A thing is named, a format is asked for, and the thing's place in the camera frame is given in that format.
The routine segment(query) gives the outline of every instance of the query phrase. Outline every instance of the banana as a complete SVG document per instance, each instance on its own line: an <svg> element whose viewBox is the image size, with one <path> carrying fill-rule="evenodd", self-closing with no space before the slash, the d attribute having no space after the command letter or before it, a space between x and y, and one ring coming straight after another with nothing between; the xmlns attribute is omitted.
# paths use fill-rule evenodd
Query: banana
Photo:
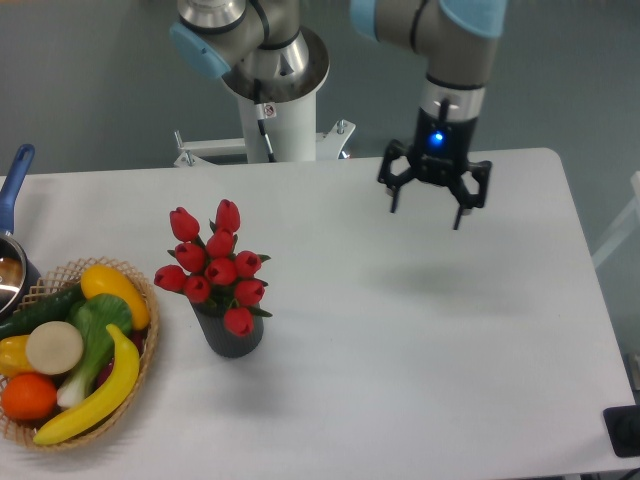
<svg viewBox="0 0 640 480"><path fill-rule="evenodd" d="M140 372L138 349L120 329L107 325L115 345L115 361L109 378L75 407L65 410L38 430L36 445L54 445L88 430L111 414L131 393Z"/></svg>

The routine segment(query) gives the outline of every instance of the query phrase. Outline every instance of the white radish slice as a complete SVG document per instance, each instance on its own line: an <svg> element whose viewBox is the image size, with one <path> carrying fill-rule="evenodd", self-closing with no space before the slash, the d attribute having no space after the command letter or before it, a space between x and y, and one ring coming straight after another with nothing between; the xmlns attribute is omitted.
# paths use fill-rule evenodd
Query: white radish slice
<svg viewBox="0 0 640 480"><path fill-rule="evenodd" d="M67 322L47 322L27 339L27 360L34 370L58 375L71 370L80 361L84 344L77 328Z"/></svg>

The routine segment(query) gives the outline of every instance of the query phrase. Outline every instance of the green cucumber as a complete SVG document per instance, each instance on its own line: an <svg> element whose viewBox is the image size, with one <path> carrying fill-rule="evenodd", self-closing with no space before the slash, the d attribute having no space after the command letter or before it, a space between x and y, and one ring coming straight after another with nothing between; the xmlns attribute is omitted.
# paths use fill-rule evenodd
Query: green cucumber
<svg viewBox="0 0 640 480"><path fill-rule="evenodd" d="M19 312L14 312L0 323L0 340L17 335L28 335L43 323L65 320L73 304L83 299L80 283L52 293Z"/></svg>

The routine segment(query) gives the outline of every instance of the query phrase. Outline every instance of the light blue joint cap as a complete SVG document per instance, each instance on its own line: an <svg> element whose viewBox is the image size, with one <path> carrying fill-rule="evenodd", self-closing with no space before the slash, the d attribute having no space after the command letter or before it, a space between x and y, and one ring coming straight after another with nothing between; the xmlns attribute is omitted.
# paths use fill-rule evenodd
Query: light blue joint cap
<svg viewBox="0 0 640 480"><path fill-rule="evenodd" d="M475 35L502 35L507 0L440 0L440 7L453 22Z"/></svg>
<svg viewBox="0 0 640 480"><path fill-rule="evenodd" d="M351 0L351 23L362 35L378 41L376 3L377 0Z"/></svg>
<svg viewBox="0 0 640 480"><path fill-rule="evenodd" d="M181 23L171 25L169 33L180 56L198 73L215 79L231 70L229 64L211 45Z"/></svg>

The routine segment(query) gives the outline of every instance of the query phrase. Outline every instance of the blue led light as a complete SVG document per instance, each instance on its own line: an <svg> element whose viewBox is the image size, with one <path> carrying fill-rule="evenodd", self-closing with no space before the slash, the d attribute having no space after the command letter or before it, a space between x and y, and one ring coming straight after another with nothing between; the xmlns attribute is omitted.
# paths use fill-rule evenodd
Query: blue led light
<svg viewBox="0 0 640 480"><path fill-rule="evenodd" d="M441 147L444 143L444 135L442 132L432 133L429 137L429 145L433 148Z"/></svg>

